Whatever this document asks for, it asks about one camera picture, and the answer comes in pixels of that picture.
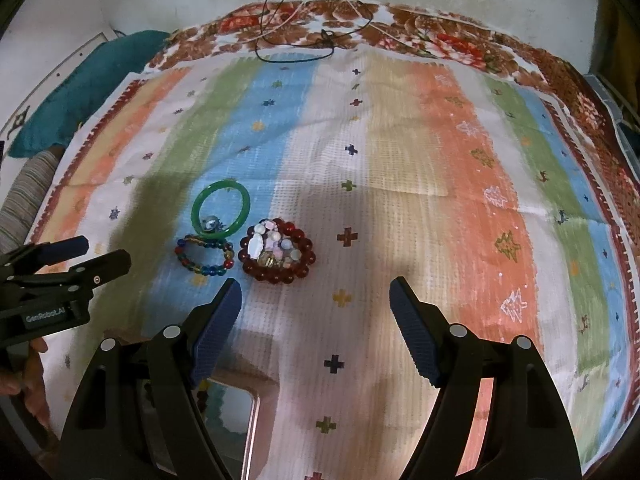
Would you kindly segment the person's left hand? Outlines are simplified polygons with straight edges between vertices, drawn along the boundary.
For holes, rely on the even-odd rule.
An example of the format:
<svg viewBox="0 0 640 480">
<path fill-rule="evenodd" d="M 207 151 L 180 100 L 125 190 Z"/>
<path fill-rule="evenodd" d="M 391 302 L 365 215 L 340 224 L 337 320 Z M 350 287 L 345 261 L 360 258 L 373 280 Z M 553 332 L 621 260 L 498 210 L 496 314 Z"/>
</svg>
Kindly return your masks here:
<svg viewBox="0 0 640 480">
<path fill-rule="evenodd" d="M 35 416 L 41 426 L 49 429 L 50 408 L 46 399 L 41 361 L 41 356 L 47 351 L 48 345 L 43 338 L 34 339 L 29 343 L 28 358 L 20 372 L 9 372 L 2 367 L 1 394 L 15 396 L 24 392 L 27 411 Z"/>
</svg>

